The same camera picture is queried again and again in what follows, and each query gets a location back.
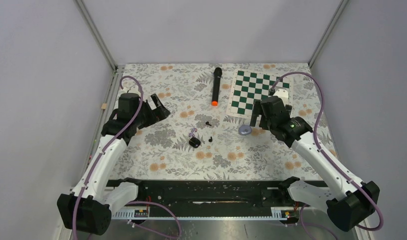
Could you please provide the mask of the black earbud charging case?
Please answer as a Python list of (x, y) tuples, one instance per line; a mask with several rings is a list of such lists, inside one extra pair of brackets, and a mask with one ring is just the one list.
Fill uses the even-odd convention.
[(188, 141), (188, 144), (193, 148), (198, 148), (201, 145), (201, 141), (196, 137), (191, 137)]

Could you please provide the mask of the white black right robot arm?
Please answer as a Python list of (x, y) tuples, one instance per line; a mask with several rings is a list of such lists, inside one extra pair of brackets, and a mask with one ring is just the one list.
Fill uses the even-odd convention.
[(380, 188), (349, 171), (317, 140), (315, 130), (303, 118), (290, 116), (289, 108), (278, 96), (256, 100), (250, 125), (255, 126), (260, 118), (259, 127), (305, 159), (328, 189), (290, 177), (279, 186), (278, 199), (285, 206), (300, 202), (314, 207), (326, 213), (338, 229), (348, 232), (376, 211)]

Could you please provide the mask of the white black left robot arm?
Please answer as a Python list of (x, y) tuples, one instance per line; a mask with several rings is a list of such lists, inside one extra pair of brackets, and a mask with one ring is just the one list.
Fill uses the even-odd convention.
[(147, 198), (135, 183), (121, 183), (105, 194), (111, 172), (131, 138), (138, 130), (152, 126), (170, 115), (156, 94), (151, 95), (155, 108), (137, 93), (123, 93), (109, 120), (103, 125), (96, 153), (78, 184), (69, 194), (61, 194), (57, 208), (67, 229), (103, 235), (112, 215), (127, 203), (139, 206)]

